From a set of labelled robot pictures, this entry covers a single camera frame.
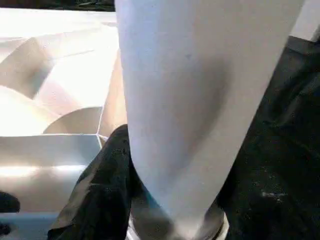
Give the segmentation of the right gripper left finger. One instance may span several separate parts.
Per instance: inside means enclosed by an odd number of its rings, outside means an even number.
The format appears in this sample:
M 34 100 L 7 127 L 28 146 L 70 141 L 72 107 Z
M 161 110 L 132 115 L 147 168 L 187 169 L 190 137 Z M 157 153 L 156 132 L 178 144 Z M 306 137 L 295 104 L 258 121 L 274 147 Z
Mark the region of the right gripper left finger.
M 47 239 L 124 240 L 133 191 L 134 170 L 124 124 L 112 132 L 82 172 Z

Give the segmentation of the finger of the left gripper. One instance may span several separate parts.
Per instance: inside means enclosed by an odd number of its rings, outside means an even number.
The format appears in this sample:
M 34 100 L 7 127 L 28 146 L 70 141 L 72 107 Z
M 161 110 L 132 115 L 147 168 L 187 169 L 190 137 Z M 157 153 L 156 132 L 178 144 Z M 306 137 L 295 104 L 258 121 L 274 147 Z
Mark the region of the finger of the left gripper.
M 0 236 L 6 236 L 11 233 L 11 226 L 7 223 L 0 223 Z
M 0 192 L 0 212 L 1 213 L 18 213 L 20 211 L 21 204 L 18 198 L 7 193 Z

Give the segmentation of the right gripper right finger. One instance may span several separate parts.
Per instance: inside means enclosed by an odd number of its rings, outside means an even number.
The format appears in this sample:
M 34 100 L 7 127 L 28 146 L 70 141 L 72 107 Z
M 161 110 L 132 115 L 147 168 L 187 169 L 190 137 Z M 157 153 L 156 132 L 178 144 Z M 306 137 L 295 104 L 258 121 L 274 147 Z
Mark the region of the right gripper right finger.
M 317 240 L 320 157 L 255 118 L 217 202 L 229 240 Z

